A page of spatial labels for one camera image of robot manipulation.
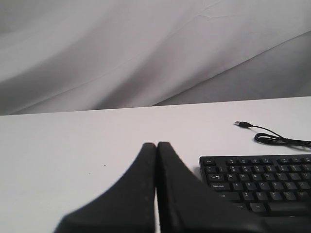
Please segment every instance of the white fabric backdrop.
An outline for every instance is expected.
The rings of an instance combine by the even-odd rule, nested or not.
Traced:
[[[0,114],[153,105],[311,30],[310,0],[0,5]]]

